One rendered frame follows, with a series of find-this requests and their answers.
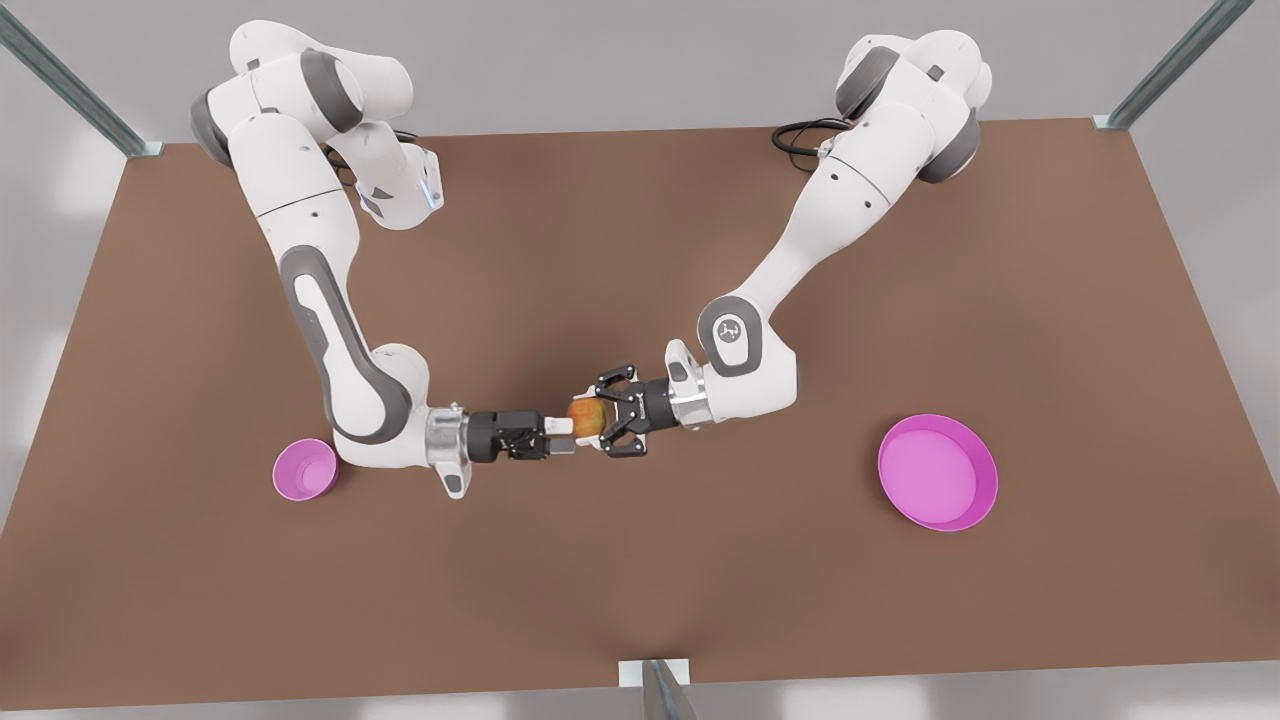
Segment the red yellow apple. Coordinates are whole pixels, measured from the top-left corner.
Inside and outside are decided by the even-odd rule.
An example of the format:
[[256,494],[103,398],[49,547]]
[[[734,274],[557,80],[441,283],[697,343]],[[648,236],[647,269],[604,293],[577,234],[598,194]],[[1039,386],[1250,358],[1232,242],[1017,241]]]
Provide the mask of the red yellow apple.
[[611,404],[596,396],[573,398],[567,409],[575,439],[589,439],[602,436],[611,425]]

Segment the small pink bowl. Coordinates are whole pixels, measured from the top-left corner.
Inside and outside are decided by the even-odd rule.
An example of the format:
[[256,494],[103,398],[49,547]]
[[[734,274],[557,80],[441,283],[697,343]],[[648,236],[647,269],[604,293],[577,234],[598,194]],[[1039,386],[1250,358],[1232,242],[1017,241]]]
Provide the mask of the small pink bowl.
[[276,456],[271,483],[280,497],[303,502],[325,495],[337,480],[338,457],[321,439],[297,439]]

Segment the pink plate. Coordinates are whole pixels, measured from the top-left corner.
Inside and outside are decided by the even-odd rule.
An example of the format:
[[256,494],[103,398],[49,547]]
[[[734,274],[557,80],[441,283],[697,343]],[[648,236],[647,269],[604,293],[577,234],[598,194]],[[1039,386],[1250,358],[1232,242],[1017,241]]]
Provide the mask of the pink plate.
[[931,530],[975,527],[998,497],[987,443],[950,416],[916,414],[895,423],[879,443],[877,471],[895,509]]

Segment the silver frame post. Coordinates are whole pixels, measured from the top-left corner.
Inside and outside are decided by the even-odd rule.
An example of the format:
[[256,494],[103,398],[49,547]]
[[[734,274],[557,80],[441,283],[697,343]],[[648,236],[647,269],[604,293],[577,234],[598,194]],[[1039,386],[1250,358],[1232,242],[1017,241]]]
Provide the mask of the silver frame post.
[[618,687],[640,688],[643,720],[698,720],[686,696],[691,684],[687,659],[635,659],[617,664]]
[[161,156],[163,142],[143,140],[1,4],[0,45],[125,158]]
[[1091,118],[1092,126],[1100,131],[1129,131],[1254,3],[1213,0],[1110,113]]

